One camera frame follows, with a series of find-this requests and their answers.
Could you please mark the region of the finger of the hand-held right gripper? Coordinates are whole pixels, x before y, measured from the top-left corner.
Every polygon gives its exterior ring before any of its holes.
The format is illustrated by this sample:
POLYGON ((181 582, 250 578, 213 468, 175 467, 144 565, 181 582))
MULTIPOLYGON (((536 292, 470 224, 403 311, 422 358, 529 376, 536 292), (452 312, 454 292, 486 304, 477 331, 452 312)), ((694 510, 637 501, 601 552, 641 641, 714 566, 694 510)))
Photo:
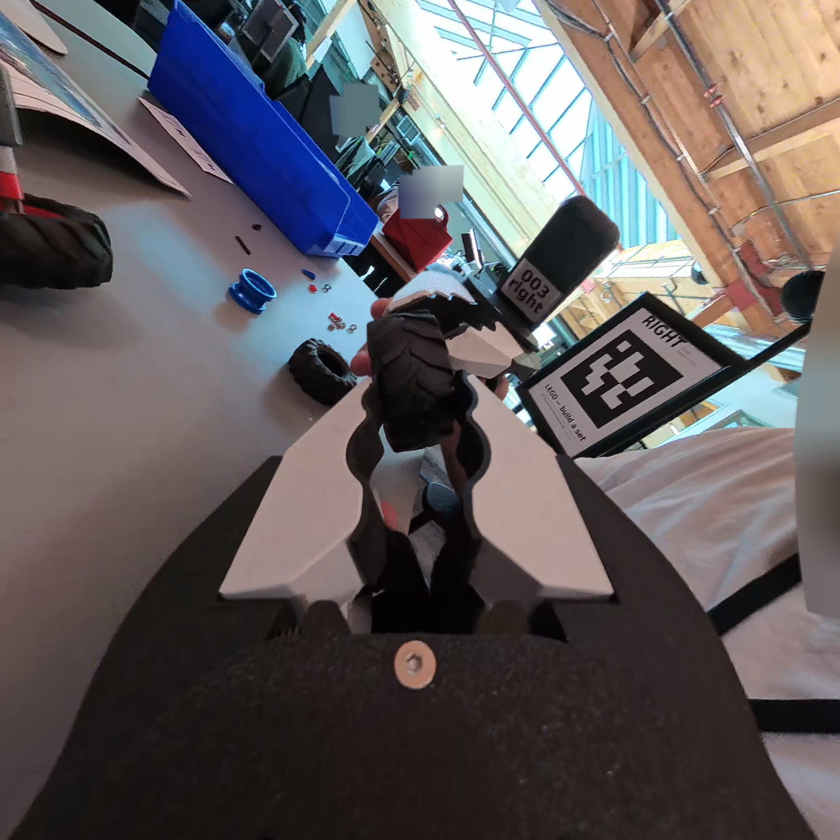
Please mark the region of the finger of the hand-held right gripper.
POLYGON ((390 299, 385 313, 405 310, 426 298, 435 298, 443 302, 459 301, 475 306, 476 300, 466 288, 465 282, 466 278, 458 272, 421 272, 390 299))
POLYGON ((450 366, 484 379, 505 373, 512 363, 529 352, 515 335, 504 326, 467 329, 446 339, 450 366))

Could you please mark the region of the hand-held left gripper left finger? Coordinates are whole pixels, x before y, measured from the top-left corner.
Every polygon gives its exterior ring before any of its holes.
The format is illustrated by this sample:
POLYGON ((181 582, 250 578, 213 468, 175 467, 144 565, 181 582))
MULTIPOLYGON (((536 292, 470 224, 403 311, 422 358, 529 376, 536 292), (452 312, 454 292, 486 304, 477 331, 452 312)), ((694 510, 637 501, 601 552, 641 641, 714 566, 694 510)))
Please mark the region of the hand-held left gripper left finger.
POLYGON ((324 414, 281 458, 218 593, 226 600, 349 604, 387 563, 371 486, 384 447, 370 378, 324 414))

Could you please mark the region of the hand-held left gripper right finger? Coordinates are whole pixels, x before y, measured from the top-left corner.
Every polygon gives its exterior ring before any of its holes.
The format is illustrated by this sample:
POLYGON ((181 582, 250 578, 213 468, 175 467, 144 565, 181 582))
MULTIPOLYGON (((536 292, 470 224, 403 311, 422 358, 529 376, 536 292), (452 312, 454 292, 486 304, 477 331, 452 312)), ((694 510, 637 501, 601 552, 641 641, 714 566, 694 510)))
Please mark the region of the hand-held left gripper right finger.
POLYGON ((609 600, 613 585, 557 455, 479 377, 463 373, 458 385, 469 584, 489 605, 609 600))

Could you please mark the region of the black lego tire blue rim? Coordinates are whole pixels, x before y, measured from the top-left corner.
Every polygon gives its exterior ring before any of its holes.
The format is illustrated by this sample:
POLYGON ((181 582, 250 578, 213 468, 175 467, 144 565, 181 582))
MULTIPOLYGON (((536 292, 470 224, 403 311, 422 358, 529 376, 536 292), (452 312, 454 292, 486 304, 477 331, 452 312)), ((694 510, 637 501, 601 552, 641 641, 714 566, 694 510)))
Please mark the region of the black lego tire blue rim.
POLYGON ((428 311, 372 321, 367 350, 385 437, 396 453, 438 445, 455 426, 455 372, 428 311))

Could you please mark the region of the scattered small lego pieces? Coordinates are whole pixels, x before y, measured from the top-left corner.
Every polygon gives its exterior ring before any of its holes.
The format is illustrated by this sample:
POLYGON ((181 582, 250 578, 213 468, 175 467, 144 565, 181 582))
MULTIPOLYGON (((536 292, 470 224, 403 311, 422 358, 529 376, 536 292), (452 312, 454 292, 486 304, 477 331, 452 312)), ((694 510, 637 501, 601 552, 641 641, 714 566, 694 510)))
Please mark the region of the scattered small lego pieces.
MULTIPOLYGON (((235 234, 234 235, 234 240, 238 243, 239 247, 245 252, 245 254, 247 256, 252 256, 252 252, 251 252, 250 248, 247 246, 247 244, 245 243, 245 241, 242 239, 241 236, 239 236, 238 234, 235 234)), ((304 277, 306 277, 307 283, 308 283, 307 284, 307 290, 308 290, 308 293, 311 294, 311 295, 318 295, 319 293, 326 294, 326 293, 330 292, 333 288, 332 283, 330 283, 330 282, 325 282, 323 284, 319 284, 319 276, 313 270, 311 270, 309 268, 301 268, 300 273, 304 277)), ((358 329, 357 324, 348 325, 348 323, 340 315, 338 315, 335 312, 331 311, 330 314, 328 315, 328 319, 329 319, 328 331, 346 330, 348 333, 353 333, 358 329)))

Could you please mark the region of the blue lego wheel rim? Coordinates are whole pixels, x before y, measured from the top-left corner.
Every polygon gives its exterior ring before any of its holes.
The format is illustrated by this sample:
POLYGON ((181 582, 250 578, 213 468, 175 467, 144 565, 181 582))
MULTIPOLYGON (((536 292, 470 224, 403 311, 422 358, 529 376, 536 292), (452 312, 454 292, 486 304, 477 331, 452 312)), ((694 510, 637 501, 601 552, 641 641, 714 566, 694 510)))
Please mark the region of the blue lego wheel rim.
POLYGON ((257 271, 244 268, 227 289, 228 297, 248 313, 258 316, 277 299, 274 286, 257 271))

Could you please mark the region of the blue black lego truck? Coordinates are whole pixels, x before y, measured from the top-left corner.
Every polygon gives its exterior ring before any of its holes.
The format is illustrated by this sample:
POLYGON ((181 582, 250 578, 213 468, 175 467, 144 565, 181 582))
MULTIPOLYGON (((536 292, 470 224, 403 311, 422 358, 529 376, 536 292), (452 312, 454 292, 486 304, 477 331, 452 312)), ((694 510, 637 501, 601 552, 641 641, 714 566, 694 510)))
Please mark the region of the blue black lego truck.
POLYGON ((15 157, 24 143, 12 83, 1 71, 1 284, 74 290, 109 283, 112 241, 94 213, 23 191, 15 157))

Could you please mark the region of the person's right hand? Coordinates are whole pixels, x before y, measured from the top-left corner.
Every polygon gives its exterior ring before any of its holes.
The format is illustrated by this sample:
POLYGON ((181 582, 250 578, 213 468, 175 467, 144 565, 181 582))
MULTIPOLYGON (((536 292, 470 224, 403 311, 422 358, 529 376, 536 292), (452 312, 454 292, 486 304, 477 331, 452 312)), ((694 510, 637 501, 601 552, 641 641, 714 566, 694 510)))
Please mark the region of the person's right hand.
MULTIPOLYGON (((379 321, 387 314, 388 309, 392 303, 392 298, 377 298, 371 305, 371 320, 368 327, 373 322, 379 321)), ((369 345, 365 342, 350 363, 351 372, 357 377, 372 376, 372 362, 369 352, 369 345)))

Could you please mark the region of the red plastic bin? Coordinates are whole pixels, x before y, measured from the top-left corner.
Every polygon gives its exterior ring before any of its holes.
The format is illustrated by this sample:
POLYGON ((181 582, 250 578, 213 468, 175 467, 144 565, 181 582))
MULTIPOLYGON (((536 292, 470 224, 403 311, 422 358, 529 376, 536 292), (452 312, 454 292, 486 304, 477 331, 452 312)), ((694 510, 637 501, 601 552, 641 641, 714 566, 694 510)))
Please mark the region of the red plastic bin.
POLYGON ((435 207, 430 218, 403 218, 396 210, 384 223, 382 233, 416 272, 437 262, 453 243, 448 212, 442 205, 435 207))

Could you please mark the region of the framed marker sign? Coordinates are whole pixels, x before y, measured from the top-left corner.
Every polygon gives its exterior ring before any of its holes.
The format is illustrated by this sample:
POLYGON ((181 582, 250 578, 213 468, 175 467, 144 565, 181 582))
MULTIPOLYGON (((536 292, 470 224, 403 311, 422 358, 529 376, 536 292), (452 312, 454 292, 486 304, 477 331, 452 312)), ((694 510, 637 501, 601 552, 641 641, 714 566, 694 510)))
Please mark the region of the framed marker sign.
POLYGON ((651 293, 530 376, 517 394, 544 442, 596 457, 623 432, 743 357, 651 293))

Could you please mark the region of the black easel stand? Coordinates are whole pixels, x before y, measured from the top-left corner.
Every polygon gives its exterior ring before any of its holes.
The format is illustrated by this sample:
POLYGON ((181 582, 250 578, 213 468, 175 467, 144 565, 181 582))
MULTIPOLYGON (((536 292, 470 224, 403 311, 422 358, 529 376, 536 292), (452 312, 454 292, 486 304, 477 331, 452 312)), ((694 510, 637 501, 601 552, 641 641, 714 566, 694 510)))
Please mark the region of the black easel stand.
POLYGON ((721 324, 704 328, 712 338, 745 360, 764 355, 762 364, 769 364, 784 372, 784 381, 802 375, 810 324, 802 324, 780 338, 747 334, 740 329, 721 324))

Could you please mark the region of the blue plastic bin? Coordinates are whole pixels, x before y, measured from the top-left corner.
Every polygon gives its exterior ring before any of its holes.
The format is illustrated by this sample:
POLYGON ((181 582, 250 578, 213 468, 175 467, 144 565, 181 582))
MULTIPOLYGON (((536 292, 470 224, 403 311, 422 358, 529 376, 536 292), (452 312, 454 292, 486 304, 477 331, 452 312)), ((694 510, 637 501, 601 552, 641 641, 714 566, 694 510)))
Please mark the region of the blue plastic bin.
POLYGON ((168 15, 148 90, 302 254, 339 259, 369 244, 374 211, 184 2, 168 15))

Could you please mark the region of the dark round fixture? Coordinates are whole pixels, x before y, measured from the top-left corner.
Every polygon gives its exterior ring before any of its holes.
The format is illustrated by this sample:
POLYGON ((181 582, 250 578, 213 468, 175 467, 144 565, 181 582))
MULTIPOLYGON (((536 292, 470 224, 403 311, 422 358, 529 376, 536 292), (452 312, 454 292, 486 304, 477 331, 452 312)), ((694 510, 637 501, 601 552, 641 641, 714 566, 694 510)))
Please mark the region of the dark round fixture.
POLYGON ((781 302, 792 321, 806 323, 813 319, 824 277, 824 270, 809 269, 786 281, 781 290, 781 302))

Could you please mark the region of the white paper slip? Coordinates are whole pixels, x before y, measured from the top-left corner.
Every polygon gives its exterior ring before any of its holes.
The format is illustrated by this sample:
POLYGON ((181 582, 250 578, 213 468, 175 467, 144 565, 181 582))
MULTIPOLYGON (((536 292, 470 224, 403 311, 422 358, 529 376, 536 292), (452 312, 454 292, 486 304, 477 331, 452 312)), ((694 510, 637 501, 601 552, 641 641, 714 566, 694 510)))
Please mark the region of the white paper slip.
POLYGON ((204 173, 212 175, 222 182, 233 184, 230 177, 205 152, 202 146, 183 127, 177 118, 145 98, 138 98, 138 103, 145 108, 150 116, 159 123, 162 129, 204 173))

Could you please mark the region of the white instruction booklet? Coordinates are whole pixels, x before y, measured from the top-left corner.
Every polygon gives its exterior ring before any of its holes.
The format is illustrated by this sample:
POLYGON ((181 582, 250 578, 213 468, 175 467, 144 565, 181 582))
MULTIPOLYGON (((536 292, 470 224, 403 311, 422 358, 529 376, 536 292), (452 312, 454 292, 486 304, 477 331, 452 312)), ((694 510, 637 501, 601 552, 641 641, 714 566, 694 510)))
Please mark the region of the white instruction booklet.
POLYGON ((15 22, 1 14, 1 64, 7 88, 19 109, 38 111, 79 124, 111 142, 164 186, 190 193, 102 111, 53 59, 15 22))

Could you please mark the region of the white paper sheet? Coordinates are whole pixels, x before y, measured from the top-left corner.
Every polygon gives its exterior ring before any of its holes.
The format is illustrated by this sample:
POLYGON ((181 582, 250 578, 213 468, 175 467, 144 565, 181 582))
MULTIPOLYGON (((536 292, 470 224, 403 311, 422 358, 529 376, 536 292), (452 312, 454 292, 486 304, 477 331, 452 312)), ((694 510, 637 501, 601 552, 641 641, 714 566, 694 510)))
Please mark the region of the white paper sheet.
POLYGON ((30 1, 1 1, 1 12, 15 26, 40 46, 59 56, 68 54, 67 46, 30 1))

